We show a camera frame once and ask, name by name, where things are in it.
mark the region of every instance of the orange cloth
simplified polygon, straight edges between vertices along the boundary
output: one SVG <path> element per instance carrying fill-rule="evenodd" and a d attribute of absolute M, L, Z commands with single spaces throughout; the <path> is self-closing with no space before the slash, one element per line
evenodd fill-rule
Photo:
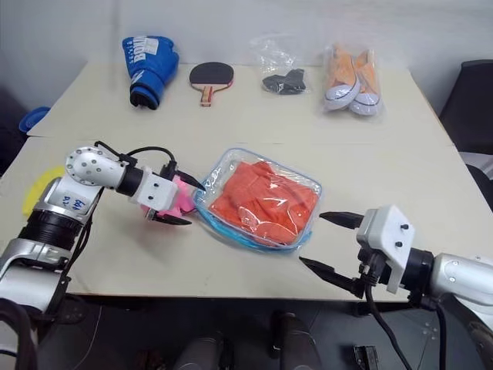
<path fill-rule="evenodd" d="M 227 223 L 263 238 L 257 239 L 260 243 L 292 244 L 317 199 L 309 187 L 275 174 L 265 162 L 241 162 L 209 209 Z"/>

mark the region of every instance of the ping pong paddle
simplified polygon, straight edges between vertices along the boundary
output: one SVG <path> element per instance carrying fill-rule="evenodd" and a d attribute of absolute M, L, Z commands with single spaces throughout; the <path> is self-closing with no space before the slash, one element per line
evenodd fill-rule
<path fill-rule="evenodd" d="M 227 89 L 233 83 L 231 66 L 219 62 L 202 63 L 190 72 L 190 85 L 202 91 L 201 106 L 210 106 L 216 91 Z"/>

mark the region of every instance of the blue boxing glove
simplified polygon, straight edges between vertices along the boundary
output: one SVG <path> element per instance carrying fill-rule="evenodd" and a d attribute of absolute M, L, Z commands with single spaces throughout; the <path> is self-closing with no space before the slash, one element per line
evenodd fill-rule
<path fill-rule="evenodd" d="M 179 56 L 173 41 L 161 36 L 128 37 L 122 41 L 129 70 L 130 102 L 134 106 L 156 109 L 164 86 L 176 74 Z"/>

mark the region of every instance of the clear plastic bag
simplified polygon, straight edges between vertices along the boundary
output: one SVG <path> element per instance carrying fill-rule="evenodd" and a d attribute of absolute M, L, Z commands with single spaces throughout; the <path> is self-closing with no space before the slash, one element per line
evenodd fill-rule
<path fill-rule="evenodd" d="M 364 49 L 351 55 L 336 44 L 325 52 L 324 110 L 346 109 L 361 116 L 382 110 L 374 51 Z"/>
<path fill-rule="evenodd" d="M 305 70 L 297 64 L 296 40 L 290 35 L 265 35 L 250 41 L 260 64 L 262 87 L 279 95 L 307 92 Z"/>
<path fill-rule="evenodd" d="M 219 234 L 262 251 L 293 251 L 311 235 L 322 186 L 243 149 L 227 150 L 194 196 Z"/>

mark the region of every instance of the wooden paddle handle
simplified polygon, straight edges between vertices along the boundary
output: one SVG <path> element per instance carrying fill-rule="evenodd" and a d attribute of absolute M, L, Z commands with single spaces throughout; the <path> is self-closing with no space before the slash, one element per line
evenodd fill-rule
<path fill-rule="evenodd" d="M 213 87 L 206 86 L 202 90 L 202 99 L 200 100 L 201 106 L 210 106 L 213 99 Z"/>

